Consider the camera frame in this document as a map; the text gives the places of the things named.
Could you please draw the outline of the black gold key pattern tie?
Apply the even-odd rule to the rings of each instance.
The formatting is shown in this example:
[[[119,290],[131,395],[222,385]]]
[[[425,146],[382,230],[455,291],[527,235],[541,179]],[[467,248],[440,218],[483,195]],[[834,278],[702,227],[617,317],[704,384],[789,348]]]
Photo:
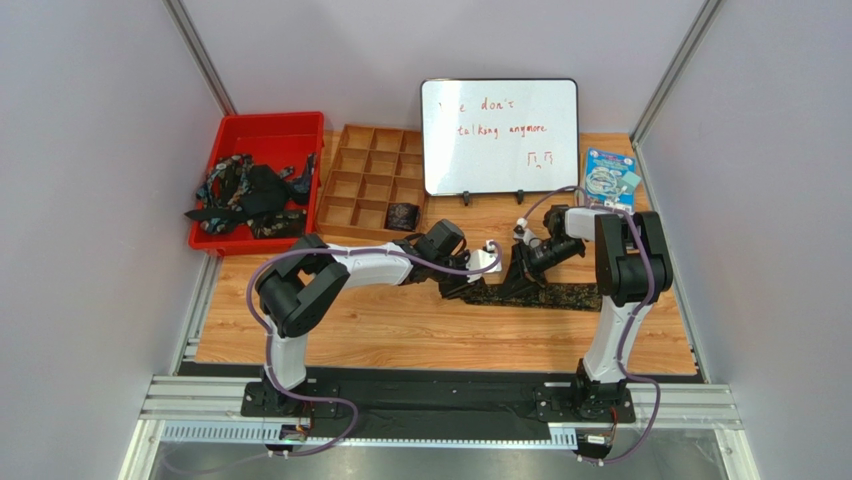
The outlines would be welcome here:
[[[484,284],[465,293],[461,299],[471,305],[557,309],[600,312],[602,296],[595,283],[551,283],[544,288],[508,298],[499,295],[499,285]]]

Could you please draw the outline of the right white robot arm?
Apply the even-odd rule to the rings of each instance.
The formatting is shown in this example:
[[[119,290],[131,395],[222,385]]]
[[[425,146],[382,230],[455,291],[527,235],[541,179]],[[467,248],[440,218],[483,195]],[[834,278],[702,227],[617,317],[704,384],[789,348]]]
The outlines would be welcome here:
[[[548,269],[584,255],[587,243],[593,243],[602,306],[569,396],[571,408],[590,418],[626,400],[627,361],[642,321],[673,283],[667,242],[660,216],[652,211],[555,205],[544,225],[548,238],[522,238],[513,245],[498,295],[515,299],[542,290]]]

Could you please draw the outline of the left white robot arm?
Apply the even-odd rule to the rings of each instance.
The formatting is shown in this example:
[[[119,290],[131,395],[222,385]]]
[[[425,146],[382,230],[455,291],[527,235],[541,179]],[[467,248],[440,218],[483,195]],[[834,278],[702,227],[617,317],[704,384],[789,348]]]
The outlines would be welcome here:
[[[500,271],[502,256],[495,240],[468,249],[464,233],[449,220],[375,246],[330,244],[316,234],[300,238],[258,267],[246,287],[248,310],[265,331],[265,379],[278,392],[295,394],[307,378],[308,335],[343,291],[433,281],[453,298]]]

